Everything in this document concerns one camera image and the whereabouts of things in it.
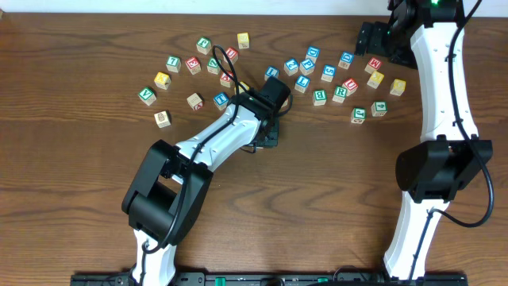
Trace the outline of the green R block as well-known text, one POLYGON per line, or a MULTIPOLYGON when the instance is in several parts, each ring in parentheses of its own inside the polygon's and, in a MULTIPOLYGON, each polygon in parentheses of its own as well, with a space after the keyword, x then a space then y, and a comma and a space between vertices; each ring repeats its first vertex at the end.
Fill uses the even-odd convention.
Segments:
POLYGON ((333 92, 332 100, 334 102, 343 103, 347 98, 348 90, 341 86, 336 86, 335 91, 333 92))

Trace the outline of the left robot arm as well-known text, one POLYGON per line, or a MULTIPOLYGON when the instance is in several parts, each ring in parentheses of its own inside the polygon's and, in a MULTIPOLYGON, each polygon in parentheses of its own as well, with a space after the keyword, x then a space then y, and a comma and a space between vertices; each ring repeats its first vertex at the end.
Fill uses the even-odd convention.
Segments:
POLYGON ((195 224, 214 171, 238 149, 266 137, 291 101, 286 93, 241 93, 194 137, 150 147, 121 203, 137 240, 129 284, 171 283, 176 247, 195 224))

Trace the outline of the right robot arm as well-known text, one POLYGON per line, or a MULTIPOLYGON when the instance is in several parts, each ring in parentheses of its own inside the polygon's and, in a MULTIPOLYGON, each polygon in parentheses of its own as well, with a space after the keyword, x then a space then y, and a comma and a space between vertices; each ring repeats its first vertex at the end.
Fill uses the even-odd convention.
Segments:
POLYGON ((460 0, 390 0, 388 22, 364 22, 355 54, 385 56, 418 71, 422 130, 418 145, 400 153, 395 174, 402 206, 394 237, 383 256, 378 284, 466 284, 465 276, 429 275, 425 259, 441 218, 458 226, 483 225, 494 208, 494 187, 487 162, 491 141, 482 140, 468 103, 464 64, 464 27, 472 14, 460 0), (447 213, 456 193, 481 172, 488 204, 477 222, 447 213))

